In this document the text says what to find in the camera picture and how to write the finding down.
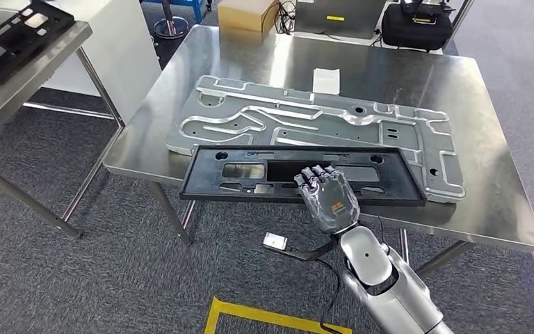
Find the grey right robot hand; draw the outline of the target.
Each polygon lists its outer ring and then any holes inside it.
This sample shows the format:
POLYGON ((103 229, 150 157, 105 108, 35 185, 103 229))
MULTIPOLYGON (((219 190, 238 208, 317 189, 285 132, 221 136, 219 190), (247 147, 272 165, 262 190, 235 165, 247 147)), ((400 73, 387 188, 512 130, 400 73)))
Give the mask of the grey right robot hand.
POLYGON ((315 165, 293 177, 312 218, 328 234, 341 233, 357 224, 360 207, 344 174, 315 165))

